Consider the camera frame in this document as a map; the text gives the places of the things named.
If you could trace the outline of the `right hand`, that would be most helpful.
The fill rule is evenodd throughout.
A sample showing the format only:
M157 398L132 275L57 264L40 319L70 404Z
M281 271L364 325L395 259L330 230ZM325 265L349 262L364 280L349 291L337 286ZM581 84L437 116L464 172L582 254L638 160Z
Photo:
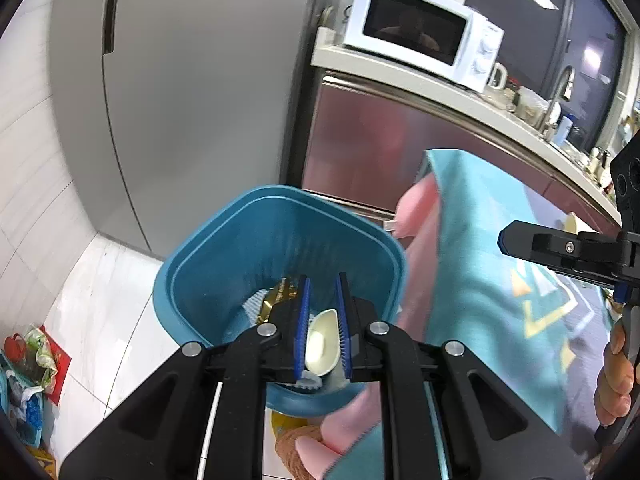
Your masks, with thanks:
M636 376L623 352L625 342L626 334L622 322L618 321L604 349L603 366L593 396L594 410L603 427L611 426L617 419L626 416L631 407L630 393Z

